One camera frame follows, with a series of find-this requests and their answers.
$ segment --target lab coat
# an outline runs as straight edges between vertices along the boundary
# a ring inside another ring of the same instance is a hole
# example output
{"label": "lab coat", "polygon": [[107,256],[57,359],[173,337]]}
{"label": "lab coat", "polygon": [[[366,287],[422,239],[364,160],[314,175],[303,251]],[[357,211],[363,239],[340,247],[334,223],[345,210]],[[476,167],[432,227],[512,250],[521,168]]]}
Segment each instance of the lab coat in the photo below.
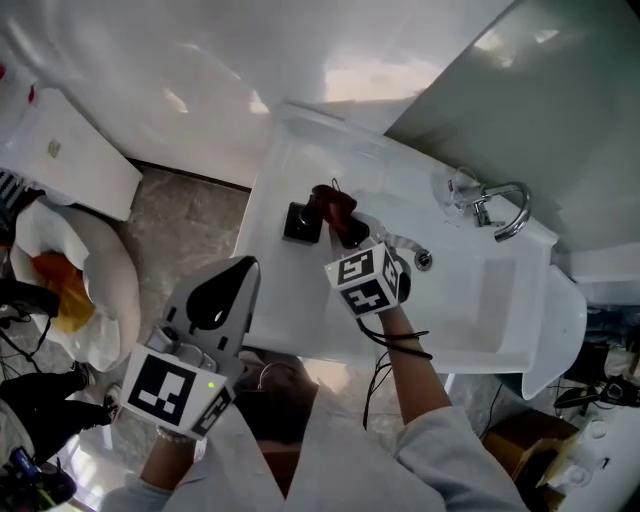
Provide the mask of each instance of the lab coat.
{"label": "lab coat", "polygon": [[203,458],[173,493],[131,476],[101,512],[522,511],[509,476],[484,449],[462,409],[424,414],[387,454],[321,387],[288,496],[282,496],[248,425],[229,407]]}

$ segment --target black pants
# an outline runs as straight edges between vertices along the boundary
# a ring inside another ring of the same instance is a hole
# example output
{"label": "black pants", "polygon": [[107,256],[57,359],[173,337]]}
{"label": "black pants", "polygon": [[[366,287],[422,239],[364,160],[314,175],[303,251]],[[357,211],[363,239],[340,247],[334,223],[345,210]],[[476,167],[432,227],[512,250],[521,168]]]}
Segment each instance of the black pants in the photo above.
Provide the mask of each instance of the black pants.
{"label": "black pants", "polygon": [[31,437],[36,465],[58,453],[82,430],[111,423],[104,407],[66,400],[84,386],[78,372],[29,373],[0,384],[0,398],[13,409]]}

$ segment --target faucet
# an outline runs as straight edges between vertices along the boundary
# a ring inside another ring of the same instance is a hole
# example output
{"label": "faucet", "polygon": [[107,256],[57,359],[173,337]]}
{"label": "faucet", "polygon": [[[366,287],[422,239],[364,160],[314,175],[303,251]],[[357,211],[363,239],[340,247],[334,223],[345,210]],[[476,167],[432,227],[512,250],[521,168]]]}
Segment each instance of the faucet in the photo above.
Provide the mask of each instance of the faucet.
{"label": "faucet", "polygon": [[[520,212],[508,226],[505,226],[505,222],[502,221],[492,222],[485,203],[493,196],[503,196],[512,192],[519,192],[522,195]],[[494,233],[496,242],[504,242],[516,235],[531,216],[531,190],[527,185],[519,181],[510,181],[496,187],[486,187],[485,185],[461,187],[457,191],[456,198],[458,208],[464,209],[468,206],[473,206],[476,226],[495,226],[500,228]]]}

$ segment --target person's leg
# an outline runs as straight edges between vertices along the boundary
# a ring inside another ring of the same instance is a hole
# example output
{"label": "person's leg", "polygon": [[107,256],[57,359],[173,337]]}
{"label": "person's leg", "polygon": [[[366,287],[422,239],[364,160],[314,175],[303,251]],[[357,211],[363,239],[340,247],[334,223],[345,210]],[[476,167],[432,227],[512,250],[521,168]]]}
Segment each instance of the person's leg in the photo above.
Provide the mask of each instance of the person's leg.
{"label": "person's leg", "polygon": [[37,424],[27,427],[35,462],[40,465],[58,453],[74,435],[97,425],[109,425],[112,417],[102,405],[63,400],[54,407],[38,411]]}
{"label": "person's leg", "polygon": [[0,398],[15,410],[25,404],[37,406],[64,400],[87,385],[85,376],[77,371],[66,373],[28,373],[0,384]]}

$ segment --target shoe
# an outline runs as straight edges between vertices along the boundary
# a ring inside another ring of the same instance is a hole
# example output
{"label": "shoe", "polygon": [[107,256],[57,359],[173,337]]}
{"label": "shoe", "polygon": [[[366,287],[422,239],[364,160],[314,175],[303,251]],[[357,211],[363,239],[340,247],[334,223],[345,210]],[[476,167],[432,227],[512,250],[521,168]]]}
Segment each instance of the shoe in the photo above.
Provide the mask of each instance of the shoe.
{"label": "shoe", "polygon": [[107,393],[104,395],[103,407],[107,410],[111,423],[116,421],[118,413],[120,412],[120,393],[122,388],[118,384],[111,384],[107,388]]}
{"label": "shoe", "polygon": [[71,371],[78,372],[82,375],[85,388],[90,388],[96,385],[96,378],[91,371],[91,366],[89,366],[87,363],[79,363],[78,361],[74,361],[73,365],[71,366]]}

